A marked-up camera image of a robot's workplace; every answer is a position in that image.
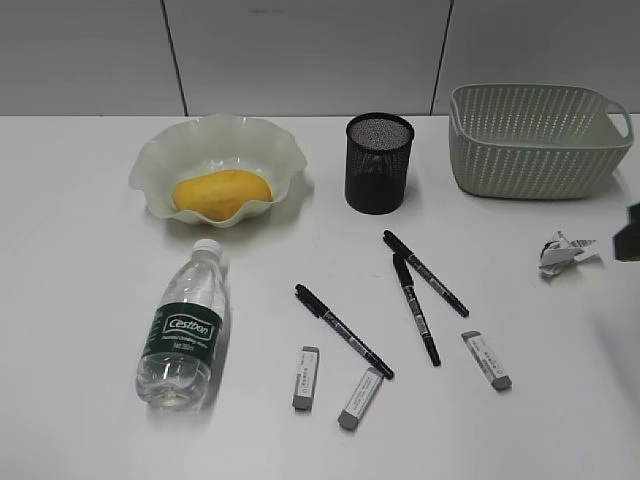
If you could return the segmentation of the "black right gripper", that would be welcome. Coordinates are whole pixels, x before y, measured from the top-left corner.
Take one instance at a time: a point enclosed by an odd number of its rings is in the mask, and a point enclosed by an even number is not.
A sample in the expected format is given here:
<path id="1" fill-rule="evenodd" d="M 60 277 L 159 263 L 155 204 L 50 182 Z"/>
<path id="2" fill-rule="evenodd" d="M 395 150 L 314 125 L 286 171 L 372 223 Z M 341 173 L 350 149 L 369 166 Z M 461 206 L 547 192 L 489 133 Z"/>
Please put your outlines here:
<path id="1" fill-rule="evenodd" d="M 614 258 L 622 262 L 640 259 L 640 203 L 627 209 L 628 223 L 614 237 Z"/>

